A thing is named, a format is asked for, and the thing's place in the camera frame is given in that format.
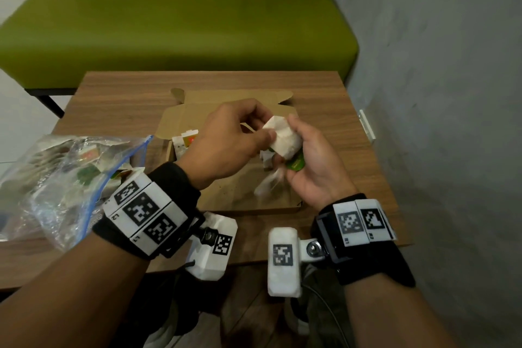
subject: table top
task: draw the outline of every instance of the table top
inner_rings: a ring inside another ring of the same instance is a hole
[[[411,243],[395,197],[384,178],[357,113],[336,72],[89,72],[58,121],[54,134],[147,136],[154,134],[166,107],[178,102],[171,88],[289,89],[289,104],[319,128],[340,153],[356,186],[380,201],[398,237]],[[166,157],[167,141],[154,138],[147,150],[152,170]],[[309,238],[314,211],[236,216],[238,233],[229,264],[267,260],[268,232],[294,227]],[[171,259],[159,256],[148,272],[173,270],[184,263],[189,243]],[[0,244],[0,290],[22,286],[60,256],[44,239]]]

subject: white floor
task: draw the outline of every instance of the white floor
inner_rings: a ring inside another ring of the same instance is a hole
[[[0,23],[25,0],[0,0]],[[64,108],[69,96],[54,97]],[[57,117],[0,70],[0,175],[40,136],[50,133]]]

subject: open cardboard box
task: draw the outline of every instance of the open cardboard box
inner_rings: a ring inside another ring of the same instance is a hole
[[[264,89],[232,89],[183,91],[173,88],[172,95],[180,102],[163,112],[156,136],[170,141],[166,160],[174,161],[172,137],[182,133],[200,129],[207,115],[220,104],[245,98],[256,98],[268,107],[276,116],[286,117],[296,114],[291,106],[280,105],[292,97],[288,90],[270,91]],[[211,211],[219,214],[271,214],[297,212],[302,204],[301,198],[291,189],[287,182],[279,184],[269,197],[258,198],[254,189],[271,171],[265,171],[258,157],[253,158],[234,176],[216,180],[201,192],[198,201],[200,211]]]

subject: bench cushion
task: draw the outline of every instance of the bench cushion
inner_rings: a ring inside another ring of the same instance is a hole
[[[358,47],[333,0],[27,0],[0,27],[0,68],[26,89],[86,71],[335,70]]]

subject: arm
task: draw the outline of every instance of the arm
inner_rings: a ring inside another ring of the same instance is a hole
[[[223,104],[209,115],[177,162],[191,185],[201,190],[215,179],[236,173],[267,149],[275,132],[261,128],[271,116],[256,100]],[[244,133],[241,122],[257,131]],[[0,304],[2,346],[107,346],[148,264],[90,234]]]
[[[296,116],[289,116],[288,123],[303,137],[306,166],[297,173],[286,171],[301,198],[319,212],[357,194],[343,161],[323,134]],[[456,346],[416,288],[381,273],[346,285],[344,294],[359,348]]]

